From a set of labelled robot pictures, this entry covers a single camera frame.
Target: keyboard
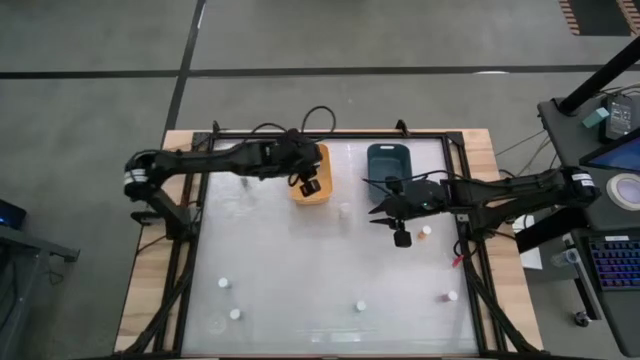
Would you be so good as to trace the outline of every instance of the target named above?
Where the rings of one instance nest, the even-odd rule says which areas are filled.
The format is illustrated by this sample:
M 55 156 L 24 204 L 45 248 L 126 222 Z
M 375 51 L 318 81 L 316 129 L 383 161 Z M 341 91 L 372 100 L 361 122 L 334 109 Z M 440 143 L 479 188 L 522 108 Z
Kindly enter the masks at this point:
M 640 289 L 640 240 L 592 241 L 589 246 L 603 291 Z

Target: orange bowl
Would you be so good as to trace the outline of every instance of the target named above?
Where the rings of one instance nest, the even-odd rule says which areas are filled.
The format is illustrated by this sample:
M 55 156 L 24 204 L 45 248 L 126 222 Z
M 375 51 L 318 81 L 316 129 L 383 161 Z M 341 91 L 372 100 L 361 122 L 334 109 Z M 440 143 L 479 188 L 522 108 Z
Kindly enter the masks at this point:
M 327 145 L 318 144 L 320 153 L 322 154 L 322 161 L 318 167 L 318 175 L 314 179 L 320 183 L 320 191 L 317 193 L 304 197 L 300 191 L 300 185 L 296 184 L 289 190 L 291 198 L 300 205 L 316 205 L 322 204 L 329 200 L 331 193 L 333 192 L 333 181 L 331 180 L 331 158 L 329 157 L 329 148 Z

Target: white label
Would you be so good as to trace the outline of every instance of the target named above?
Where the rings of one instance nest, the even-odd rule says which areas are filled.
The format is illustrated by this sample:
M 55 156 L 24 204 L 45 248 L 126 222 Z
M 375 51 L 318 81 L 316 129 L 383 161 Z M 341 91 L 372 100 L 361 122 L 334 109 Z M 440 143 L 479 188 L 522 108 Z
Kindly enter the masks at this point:
M 629 237 L 627 235 L 621 236 L 605 236 L 604 239 L 606 241 L 629 241 Z
M 589 174 L 573 174 L 573 175 L 571 175 L 571 178 L 573 180 L 576 180 L 576 181 L 578 181 L 578 180 L 591 180 L 591 175 L 589 175 Z

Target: wooden table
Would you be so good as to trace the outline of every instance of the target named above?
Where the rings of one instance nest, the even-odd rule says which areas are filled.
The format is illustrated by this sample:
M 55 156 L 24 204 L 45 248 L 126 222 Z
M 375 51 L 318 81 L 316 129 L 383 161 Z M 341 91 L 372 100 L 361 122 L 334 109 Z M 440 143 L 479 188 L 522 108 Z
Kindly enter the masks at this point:
M 450 130 L 413 130 L 412 132 L 446 132 L 459 131 L 464 135 L 467 158 L 471 175 L 475 179 L 493 181 L 499 179 L 498 167 L 491 144 L 489 131 L 486 129 L 450 129 Z M 193 130 L 169 131 L 165 138 L 163 149 L 189 151 Z M 180 202 L 184 176 L 178 175 L 170 178 L 163 186 L 167 194 L 176 202 Z M 192 200 L 196 199 L 199 185 L 199 176 L 194 177 Z M 512 233 L 510 227 L 503 225 L 502 232 Z M 143 229 L 139 247 L 164 235 L 164 225 L 152 225 Z M 529 289 L 520 262 L 520 254 L 516 243 L 503 236 L 495 236 L 486 241 L 489 263 L 494 281 L 494 287 L 498 297 L 498 302 L 505 311 L 515 327 L 524 335 L 529 343 L 542 349 L 542 340 L 538 331 Z M 122 313 L 120 329 L 115 344 L 115 351 L 126 349 L 138 337 L 141 331 L 149 323 L 162 299 L 165 277 L 171 252 L 171 242 L 160 241 L 144 250 L 136 257 L 129 291 Z M 489 312 L 481 303 L 481 311 L 485 334 L 489 349 L 496 349 L 495 338 L 493 336 L 491 317 Z M 177 314 L 177 304 L 174 307 L 168 322 L 167 336 L 165 337 L 165 348 L 171 349 L 173 343 L 173 333 L 175 327 L 175 314 Z

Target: gray floor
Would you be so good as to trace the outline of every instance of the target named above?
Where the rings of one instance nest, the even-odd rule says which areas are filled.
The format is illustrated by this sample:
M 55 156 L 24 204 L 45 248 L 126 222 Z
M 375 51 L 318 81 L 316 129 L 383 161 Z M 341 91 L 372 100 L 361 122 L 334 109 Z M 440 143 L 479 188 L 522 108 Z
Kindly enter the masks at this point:
M 178 68 L 194 0 L 0 1 L 0 71 Z M 555 0 L 209 0 L 193 68 L 558 65 L 607 60 L 630 38 L 572 36 Z M 340 128 L 489 128 L 495 150 L 541 129 L 536 103 L 588 74 L 191 79 L 179 129 L 297 126 L 331 106 Z M 626 74 L 621 83 L 638 81 Z M 28 231 L 82 248 L 63 284 L 42 279 L 27 359 L 111 351 L 139 227 L 122 167 L 157 147 L 173 79 L 0 80 L 0 198 L 25 207 Z M 313 119 L 311 127 L 326 126 Z M 500 156 L 519 170 L 542 137 Z M 546 149 L 533 171 L 547 168 Z M 545 348 L 622 358 L 606 323 L 588 329 L 571 284 L 530 286 Z

